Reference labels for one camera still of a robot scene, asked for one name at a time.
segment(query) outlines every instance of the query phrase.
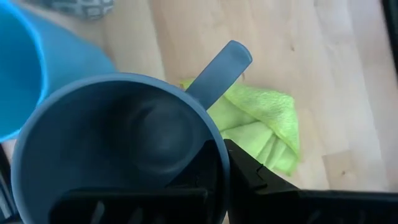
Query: green towel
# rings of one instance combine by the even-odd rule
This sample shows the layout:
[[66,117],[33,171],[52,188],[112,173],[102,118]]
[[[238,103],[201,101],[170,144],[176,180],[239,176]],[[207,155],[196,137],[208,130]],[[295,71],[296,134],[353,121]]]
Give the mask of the green towel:
[[[187,89],[193,80],[181,82]],[[290,175],[299,161],[294,99],[273,90],[235,83],[208,109],[221,135],[270,170]]]

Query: blue cup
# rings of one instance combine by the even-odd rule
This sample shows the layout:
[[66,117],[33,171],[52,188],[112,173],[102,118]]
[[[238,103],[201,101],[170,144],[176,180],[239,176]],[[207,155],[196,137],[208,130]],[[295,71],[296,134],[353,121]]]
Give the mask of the blue cup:
[[15,137],[46,97],[116,71],[101,49],[10,1],[0,1],[0,142]]

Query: mug handle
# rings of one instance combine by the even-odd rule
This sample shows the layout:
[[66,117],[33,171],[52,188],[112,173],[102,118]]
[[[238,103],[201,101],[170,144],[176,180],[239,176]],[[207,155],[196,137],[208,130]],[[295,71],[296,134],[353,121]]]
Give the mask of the mug handle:
[[231,40],[206,66],[186,92],[207,110],[251,64],[252,57],[244,45]]

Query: cup rim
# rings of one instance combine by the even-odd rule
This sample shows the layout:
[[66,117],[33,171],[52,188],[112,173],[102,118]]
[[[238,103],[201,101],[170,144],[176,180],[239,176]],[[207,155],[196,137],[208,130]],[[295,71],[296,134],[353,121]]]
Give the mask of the cup rim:
[[37,124],[37,122],[41,119],[42,115],[59,99],[64,96],[80,89],[88,85],[95,85],[104,82],[136,82],[145,85],[150,85],[161,90],[167,91],[170,94],[178,97],[182,101],[184,101],[189,107],[191,107],[199,117],[205,122],[207,125],[211,135],[215,139],[215,143],[217,145],[218,154],[220,155],[221,166],[223,169],[223,191],[222,191],[222,205],[221,213],[218,214],[218,223],[221,223],[224,219],[224,216],[227,211],[227,204],[229,201],[229,157],[228,152],[221,137],[218,128],[216,127],[213,120],[210,118],[210,115],[206,112],[206,110],[202,107],[201,104],[195,99],[193,99],[188,93],[185,93],[183,90],[179,89],[176,86],[168,84],[162,80],[149,77],[146,75],[140,75],[136,73],[109,73],[103,75],[97,75],[93,77],[84,78],[81,80],[77,80],[75,82],[69,83],[62,87],[61,89],[52,93],[48,98],[46,98],[42,104],[34,110],[29,119],[26,121],[25,125],[21,129],[19,139],[16,143],[13,155],[13,162],[11,164],[11,186],[12,192],[16,201],[17,209],[19,214],[24,222],[34,223],[30,212],[28,211],[25,203],[25,198],[22,194],[22,186],[21,186],[21,159],[24,154],[23,148],[26,144],[26,140],[30,136],[30,130]]
[[[17,19],[21,23],[21,26],[26,30],[27,35],[32,39],[34,43],[37,59],[40,64],[40,77],[41,77],[40,94],[36,102],[36,106],[38,106],[44,100],[48,89],[47,70],[45,69],[46,63],[45,63],[45,57],[43,55],[43,45],[40,39],[40,35],[37,33],[36,30],[32,28],[33,24],[29,22],[28,19],[26,19],[26,17],[22,13],[23,9],[17,6],[16,3],[10,1],[1,1],[0,5],[3,7],[4,10],[8,11],[10,15],[12,15],[15,19]],[[20,133],[20,131],[21,127],[9,134],[0,136],[0,142],[15,138]]]

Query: wooden surface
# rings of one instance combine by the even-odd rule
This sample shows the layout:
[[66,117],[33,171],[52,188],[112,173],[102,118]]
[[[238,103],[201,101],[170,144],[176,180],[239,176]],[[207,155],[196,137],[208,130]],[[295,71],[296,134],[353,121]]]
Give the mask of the wooden surface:
[[398,87],[378,0],[118,0],[99,22],[40,11],[123,72],[177,84],[234,39],[248,85],[292,95],[306,189],[398,191]]

